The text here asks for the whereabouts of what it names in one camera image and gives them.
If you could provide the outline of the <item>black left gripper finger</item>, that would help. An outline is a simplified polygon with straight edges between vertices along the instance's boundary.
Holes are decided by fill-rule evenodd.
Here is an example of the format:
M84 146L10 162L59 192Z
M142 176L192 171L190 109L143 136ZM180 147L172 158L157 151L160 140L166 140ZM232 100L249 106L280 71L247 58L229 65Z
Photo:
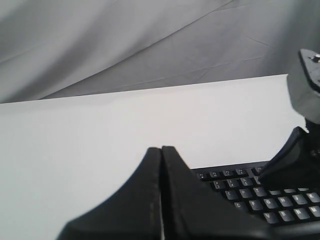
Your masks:
M159 148L147 149L130 178L107 200L69 221L59 240L160 240Z

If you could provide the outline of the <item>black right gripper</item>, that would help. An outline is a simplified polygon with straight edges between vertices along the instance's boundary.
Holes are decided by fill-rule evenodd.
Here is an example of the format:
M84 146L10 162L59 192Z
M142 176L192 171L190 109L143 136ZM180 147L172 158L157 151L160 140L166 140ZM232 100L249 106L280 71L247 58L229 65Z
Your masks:
M308 162L320 161L320 125L305 119L306 133L295 127L284 146L259 173L265 186L306 186Z

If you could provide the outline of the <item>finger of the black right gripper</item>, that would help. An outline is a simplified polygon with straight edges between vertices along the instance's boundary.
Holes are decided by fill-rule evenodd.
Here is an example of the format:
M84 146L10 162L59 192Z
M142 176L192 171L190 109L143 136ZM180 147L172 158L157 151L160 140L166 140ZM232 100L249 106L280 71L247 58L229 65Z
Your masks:
M167 240L275 240L270 226L201 182L173 146L161 149L161 209Z

